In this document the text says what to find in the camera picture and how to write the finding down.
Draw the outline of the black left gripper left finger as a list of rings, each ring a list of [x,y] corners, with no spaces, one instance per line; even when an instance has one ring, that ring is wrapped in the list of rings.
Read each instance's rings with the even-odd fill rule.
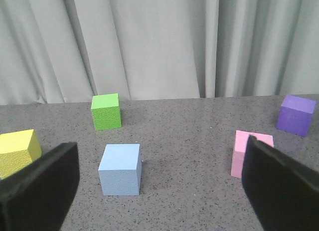
[[[0,229],[60,230],[79,180],[77,143],[58,145],[0,182]]]

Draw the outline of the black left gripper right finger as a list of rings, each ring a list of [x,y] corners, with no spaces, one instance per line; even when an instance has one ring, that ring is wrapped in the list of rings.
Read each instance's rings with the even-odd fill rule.
[[[242,185],[266,231],[319,229],[319,174],[249,136]]]

